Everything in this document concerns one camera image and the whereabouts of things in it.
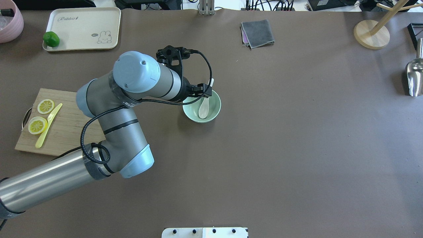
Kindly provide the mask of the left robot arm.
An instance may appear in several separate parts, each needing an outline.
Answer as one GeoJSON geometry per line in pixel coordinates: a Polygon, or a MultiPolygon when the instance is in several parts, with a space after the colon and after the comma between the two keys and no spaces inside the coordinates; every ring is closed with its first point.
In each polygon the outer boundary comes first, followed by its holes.
{"type": "Polygon", "coordinates": [[[144,102],[185,105],[212,95],[211,83],[191,85],[182,60],[199,50],[167,46],[156,58],[137,52],[121,54],[112,70],[80,88],[76,104],[90,120],[83,126],[80,146],[20,175],[1,180],[1,219],[103,180],[118,172],[136,176],[154,164],[134,107],[144,102]]]}

